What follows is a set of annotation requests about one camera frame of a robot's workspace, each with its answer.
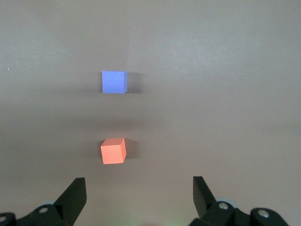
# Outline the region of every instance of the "gray tabletop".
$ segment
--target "gray tabletop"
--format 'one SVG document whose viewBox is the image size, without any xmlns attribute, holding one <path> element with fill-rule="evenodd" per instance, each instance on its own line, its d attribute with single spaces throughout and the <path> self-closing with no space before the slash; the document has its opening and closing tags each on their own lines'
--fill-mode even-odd
<svg viewBox="0 0 301 226">
<path fill-rule="evenodd" d="M 192 177 L 300 225 L 301 1 L 1 0 L 0 212 L 85 177 L 75 225 L 185 226 Z M 101 71 L 129 71 L 126 94 Z M 126 138 L 123 164 L 101 141 Z"/>
</svg>

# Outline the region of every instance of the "block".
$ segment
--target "block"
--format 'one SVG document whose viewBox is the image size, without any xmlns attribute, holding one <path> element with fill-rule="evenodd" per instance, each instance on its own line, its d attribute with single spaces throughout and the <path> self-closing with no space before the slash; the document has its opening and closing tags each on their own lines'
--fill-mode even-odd
<svg viewBox="0 0 301 226">
<path fill-rule="evenodd" d="M 127 72 L 103 71 L 103 93 L 126 93 Z"/>
<path fill-rule="evenodd" d="M 100 149 L 104 164 L 123 163 L 127 155 L 124 138 L 106 139 Z"/>
</svg>

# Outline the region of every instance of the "cube top face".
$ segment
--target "cube top face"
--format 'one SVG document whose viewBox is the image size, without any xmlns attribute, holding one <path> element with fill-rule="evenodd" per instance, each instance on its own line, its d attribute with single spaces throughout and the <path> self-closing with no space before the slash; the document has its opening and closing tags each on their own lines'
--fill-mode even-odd
<svg viewBox="0 0 301 226">
<path fill-rule="evenodd" d="M 127 72 L 103 71 L 103 93 L 127 92 Z"/>
<path fill-rule="evenodd" d="M 100 148 L 104 164 L 123 163 L 127 155 L 124 138 L 107 139 Z"/>
</svg>

